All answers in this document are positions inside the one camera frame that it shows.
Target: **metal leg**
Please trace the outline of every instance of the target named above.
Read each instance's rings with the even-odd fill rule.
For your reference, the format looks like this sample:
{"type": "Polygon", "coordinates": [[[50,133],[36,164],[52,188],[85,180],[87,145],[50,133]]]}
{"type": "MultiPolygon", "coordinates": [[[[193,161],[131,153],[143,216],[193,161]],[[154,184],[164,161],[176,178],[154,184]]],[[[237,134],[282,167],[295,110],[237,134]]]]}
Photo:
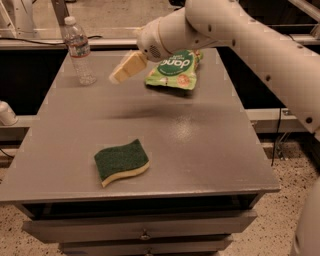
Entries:
{"type": "Polygon", "coordinates": [[[51,0],[53,9],[60,26],[64,26],[64,18],[69,16],[65,0],[51,0]]]}
{"type": "Polygon", "coordinates": [[[288,160],[288,158],[285,156],[285,154],[282,151],[282,145],[286,142],[290,134],[291,132],[286,132],[283,135],[279,136],[276,140],[275,150],[280,160],[288,160]]]}

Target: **gray table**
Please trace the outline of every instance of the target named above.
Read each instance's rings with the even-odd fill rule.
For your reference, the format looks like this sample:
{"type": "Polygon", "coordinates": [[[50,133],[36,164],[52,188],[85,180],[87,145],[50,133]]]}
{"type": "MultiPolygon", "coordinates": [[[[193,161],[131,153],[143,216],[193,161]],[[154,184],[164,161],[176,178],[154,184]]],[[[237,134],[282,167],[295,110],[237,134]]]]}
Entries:
{"type": "MultiPolygon", "coordinates": [[[[124,215],[126,220],[130,216],[143,216],[132,219],[131,224],[141,224],[151,215],[160,219],[165,216],[166,221],[174,215],[174,220],[178,220],[182,213],[191,214],[188,221],[194,221],[203,219],[203,212],[207,217],[210,212],[211,221],[221,220],[221,212],[236,220],[249,214],[253,220],[254,204],[263,194],[278,191],[279,184],[216,50],[204,51],[197,86],[192,92],[146,87],[143,78],[153,64],[121,85],[111,84],[108,76],[125,53],[93,52],[90,58],[98,81],[87,87],[78,84],[71,61],[66,58],[39,110],[38,120],[27,133],[0,186],[0,201],[17,205],[34,220],[25,224],[29,233],[41,233],[41,227],[48,230],[48,225],[65,230],[61,219],[66,218],[70,223],[82,220],[92,221],[87,225],[93,225],[99,224],[96,222],[99,217],[107,227],[109,218],[120,225],[124,215]],[[141,141],[150,158],[150,168],[140,176],[102,188],[94,155],[103,148],[134,139],[141,141]],[[129,208],[119,208],[117,203],[121,202],[129,208]]],[[[235,232],[241,232],[245,226],[235,232]]],[[[226,246],[225,241],[230,240],[223,230],[205,234],[197,231],[195,235],[192,232],[188,237],[195,238],[195,243],[200,237],[201,245],[209,239],[210,245],[212,241],[224,241],[226,246]],[[221,234],[224,237],[217,239],[216,235],[221,234]]],[[[168,234],[159,233],[156,239],[165,239],[164,236],[168,234]]],[[[109,255],[136,255],[130,246],[137,245],[126,235],[117,241],[119,248],[124,248],[121,241],[130,241],[126,244],[130,245],[130,253],[111,248],[114,242],[108,244],[112,238],[107,237],[102,239],[102,244],[95,242],[100,240],[99,236],[94,241],[91,238],[59,241],[41,235],[38,238],[60,242],[66,254],[75,255],[82,250],[89,255],[100,255],[107,248],[109,255]]],[[[166,240],[153,243],[162,244],[166,240]]],[[[154,244],[150,248],[159,255],[169,252],[186,255],[224,247],[206,246],[187,251],[157,251],[154,244]]]]}

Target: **yellow sponge side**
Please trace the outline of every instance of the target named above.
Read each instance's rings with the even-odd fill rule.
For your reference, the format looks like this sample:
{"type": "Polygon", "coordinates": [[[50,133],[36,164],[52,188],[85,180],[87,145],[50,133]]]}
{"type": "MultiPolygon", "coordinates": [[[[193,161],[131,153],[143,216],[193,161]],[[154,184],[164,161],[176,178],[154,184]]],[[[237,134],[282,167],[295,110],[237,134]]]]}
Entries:
{"type": "Polygon", "coordinates": [[[147,67],[148,59],[140,51],[130,51],[109,76],[112,83],[119,84],[147,67]]]}
{"type": "Polygon", "coordinates": [[[109,183],[111,183],[114,180],[137,176],[141,173],[144,173],[149,168],[149,166],[150,163],[147,162],[145,165],[137,169],[112,174],[111,176],[102,181],[102,186],[106,187],[109,183]]]}

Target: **terrazzo floor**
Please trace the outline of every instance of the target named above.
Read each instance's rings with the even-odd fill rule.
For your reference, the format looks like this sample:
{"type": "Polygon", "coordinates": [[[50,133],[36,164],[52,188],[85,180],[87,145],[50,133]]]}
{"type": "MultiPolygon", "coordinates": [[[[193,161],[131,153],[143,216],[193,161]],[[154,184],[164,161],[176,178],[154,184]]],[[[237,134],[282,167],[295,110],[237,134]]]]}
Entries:
{"type": "MultiPolygon", "coordinates": [[[[262,145],[271,164],[273,144],[262,142],[262,145]]],[[[273,164],[281,191],[265,195],[256,204],[258,218],[243,233],[234,234],[234,242],[220,256],[289,255],[300,211],[319,175],[303,137],[289,140],[283,152],[289,159],[282,161],[276,157],[273,164]]],[[[0,160],[3,166],[10,165],[5,156],[0,160]]],[[[7,168],[0,169],[0,182],[6,172],[7,168]]],[[[57,244],[43,244],[22,231],[22,223],[27,220],[14,206],[0,205],[0,255],[63,255],[57,244]]]]}

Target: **workbench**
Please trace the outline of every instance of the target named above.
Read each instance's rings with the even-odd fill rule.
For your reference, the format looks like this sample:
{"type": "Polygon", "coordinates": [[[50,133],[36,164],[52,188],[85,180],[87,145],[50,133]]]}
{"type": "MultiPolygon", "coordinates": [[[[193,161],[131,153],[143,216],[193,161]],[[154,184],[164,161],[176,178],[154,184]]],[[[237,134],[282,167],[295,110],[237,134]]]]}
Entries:
{"type": "Polygon", "coordinates": [[[0,185],[0,202],[16,205],[30,218],[23,229],[66,255],[224,250],[279,183],[217,51],[203,53],[193,91],[146,86],[153,63],[111,84],[125,51],[92,52],[98,80],[82,86],[67,56],[0,185]],[[94,155],[135,139],[150,168],[103,188],[94,155]]]}

